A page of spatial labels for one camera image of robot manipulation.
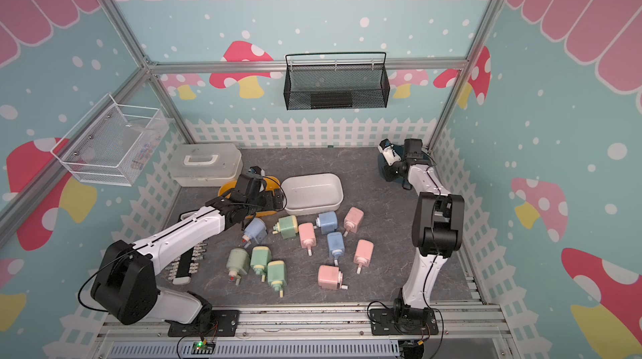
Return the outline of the yellow storage box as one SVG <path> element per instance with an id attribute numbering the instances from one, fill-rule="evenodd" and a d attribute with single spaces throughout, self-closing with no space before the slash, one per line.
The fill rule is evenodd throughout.
<path id="1" fill-rule="evenodd" d="M 256 213 L 259 218 L 277 214 L 277 212 L 284 209 L 285 202 L 285 194 L 281 190 L 279 180 L 269 176 L 265 176 L 264 179 L 266 186 L 262 192 L 262 197 L 265 198 L 265 205 L 262 210 Z M 218 195 L 228 198 L 232 190 L 236 188 L 236 185 L 236 180 L 228 182 L 220 188 Z"/>

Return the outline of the white storage box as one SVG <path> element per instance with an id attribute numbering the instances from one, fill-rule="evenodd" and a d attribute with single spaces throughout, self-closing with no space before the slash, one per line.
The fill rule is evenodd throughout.
<path id="1" fill-rule="evenodd" d="M 333 173 L 320 173 L 287 178 L 282 183 L 289 215 L 317 215 L 336 211 L 344 200 L 340 178 Z"/>

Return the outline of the teal storage box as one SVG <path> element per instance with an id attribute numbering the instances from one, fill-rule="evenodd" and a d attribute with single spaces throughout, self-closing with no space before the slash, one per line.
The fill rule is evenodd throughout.
<path id="1" fill-rule="evenodd" d="M 401 156 L 401 161 L 388 166 L 383 156 L 380 153 L 380 172 L 386 182 L 395 182 L 398 180 L 405 180 L 407 178 L 407 164 L 406 156 L 403 150 L 400 150 L 395 145 L 396 153 Z"/>

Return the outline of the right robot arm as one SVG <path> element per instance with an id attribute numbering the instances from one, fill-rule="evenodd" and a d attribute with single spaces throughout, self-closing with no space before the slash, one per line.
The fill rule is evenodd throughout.
<path id="1" fill-rule="evenodd" d="M 418 195 L 411 227 L 416 253 L 411 274 L 395 299 L 393 318 L 426 327 L 434 319 L 431 293 L 439 272 L 463 242 L 465 202 L 441 183 L 436 164 L 422 148 L 418 138 L 406 139 L 400 153 L 389 139 L 378 146 L 384 179 L 399 179 Z"/>

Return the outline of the blue sharpener left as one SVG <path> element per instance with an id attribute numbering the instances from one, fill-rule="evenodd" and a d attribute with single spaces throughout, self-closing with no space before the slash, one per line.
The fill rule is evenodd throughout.
<path id="1" fill-rule="evenodd" d="M 260 218 L 253 219 L 245 228 L 242 243 L 244 248 L 251 245 L 261 245 L 267 237 L 267 229 L 265 223 Z"/>

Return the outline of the blue sharpener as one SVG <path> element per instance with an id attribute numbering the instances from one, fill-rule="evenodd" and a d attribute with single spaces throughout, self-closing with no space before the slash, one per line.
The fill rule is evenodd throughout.
<path id="1" fill-rule="evenodd" d="M 267 229 L 265 223 L 260 218 L 253 219 L 245 228 L 242 243 L 244 248 L 251 245 L 261 245 L 267 237 Z"/>
<path id="2" fill-rule="evenodd" d="M 334 211 L 321 213 L 318 215 L 315 228 L 320 230 L 322 235 L 336 232 L 338 229 L 338 217 Z"/>
<path id="3" fill-rule="evenodd" d="M 327 234 L 327 242 L 329 248 L 329 257 L 334 262 L 335 266 L 339 265 L 339 260 L 344 256 L 345 246 L 343 235 L 336 231 Z"/>

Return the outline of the green sharpener upper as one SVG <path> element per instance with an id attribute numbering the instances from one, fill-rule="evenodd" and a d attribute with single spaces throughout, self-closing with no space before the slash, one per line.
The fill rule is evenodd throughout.
<path id="1" fill-rule="evenodd" d="M 280 235 L 284 240 L 292 239 L 299 233 L 299 223 L 294 215 L 282 217 L 274 225 L 273 234 Z"/>

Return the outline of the pale green sharpener left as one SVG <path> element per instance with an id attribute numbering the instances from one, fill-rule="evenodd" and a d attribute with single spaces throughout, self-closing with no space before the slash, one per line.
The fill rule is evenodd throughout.
<path id="1" fill-rule="evenodd" d="M 240 281 L 249 272 L 250 256 L 244 248 L 234 248 L 227 259 L 227 272 L 230 281 L 239 285 Z"/>

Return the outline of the pink sharpener center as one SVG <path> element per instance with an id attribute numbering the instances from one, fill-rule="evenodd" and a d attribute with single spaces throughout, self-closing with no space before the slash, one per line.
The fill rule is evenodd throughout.
<path id="1" fill-rule="evenodd" d="M 317 245 L 315 228 L 312 223 L 304 223 L 299 225 L 299 240 L 301 248 L 308 252 L 308 255 L 313 254 L 313 248 Z"/>

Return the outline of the pink sharpener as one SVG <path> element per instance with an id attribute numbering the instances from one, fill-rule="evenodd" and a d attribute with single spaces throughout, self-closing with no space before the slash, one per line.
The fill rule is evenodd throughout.
<path id="1" fill-rule="evenodd" d="M 324 290 L 348 290 L 344 284 L 344 273 L 337 266 L 321 265 L 318 271 L 318 285 Z"/>
<path id="2" fill-rule="evenodd" d="M 353 259 L 357 265 L 356 273 L 358 275 L 361 274 L 363 268 L 367 268 L 371 264 L 374 247 L 374 243 L 369 240 L 359 240 Z"/>
<path id="3" fill-rule="evenodd" d="M 312 223 L 304 223 L 299 225 L 299 240 L 301 248 L 308 252 L 308 255 L 313 254 L 313 248 L 317 245 L 315 228 Z"/>
<path id="4" fill-rule="evenodd" d="M 349 233 L 356 234 L 359 226 L 364 218 L 364 212 L 356 207 L 349 209 L 347 215 L 344 217 L 344 237 Z"/>

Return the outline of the blue sharpener upper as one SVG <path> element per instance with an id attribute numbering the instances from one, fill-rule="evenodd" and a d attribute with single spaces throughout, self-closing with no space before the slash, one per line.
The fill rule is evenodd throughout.
<path id="1" fill-rule="evenodd" d="M 322 235 L 336 232 L 338 229 L 338 217 L 334 211 L 321 213 L 318 215 L 315 228 L 320 230 Z"/>

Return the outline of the black tool rack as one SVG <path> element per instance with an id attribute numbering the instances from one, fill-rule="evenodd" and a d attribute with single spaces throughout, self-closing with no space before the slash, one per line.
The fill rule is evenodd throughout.
<path id="1" fill-rule="evenodd" d="M 201 242 L 173 260 L 169 266 L 168 280 L 173 285 L 187 285 L 198 272 L 199 263 L 207 252 L 207 243 Z"/>

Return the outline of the pink sharpener bottom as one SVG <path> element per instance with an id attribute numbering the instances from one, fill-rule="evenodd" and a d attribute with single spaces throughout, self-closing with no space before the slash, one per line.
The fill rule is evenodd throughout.
<path id="1" fill-rule="evenodd" d="M 324 290 L 348 290 L 344 284 L 344 273 L 337 266 L 321 265 L 318 271 L 318 285 Z"/>

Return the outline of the green circuit board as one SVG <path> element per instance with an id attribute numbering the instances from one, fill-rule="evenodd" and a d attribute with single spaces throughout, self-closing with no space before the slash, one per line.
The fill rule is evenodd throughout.
<path id="1" fill-rule="evenodd" d="M 212 355 L 214 353 L 214 348 L 216 347 L 215 342 L 209 341 L 200 341 L 194 342 L 192 344 L 191 355 Z"/>

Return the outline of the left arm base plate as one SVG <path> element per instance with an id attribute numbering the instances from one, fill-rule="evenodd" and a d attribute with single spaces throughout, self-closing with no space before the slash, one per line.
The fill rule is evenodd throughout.
<path id="1" fill-rule="evenodd" d="M 168 337 L 234 337 L 239 324 L 238 310 L 204 310 L 188 324 L 167 321 Z"/>

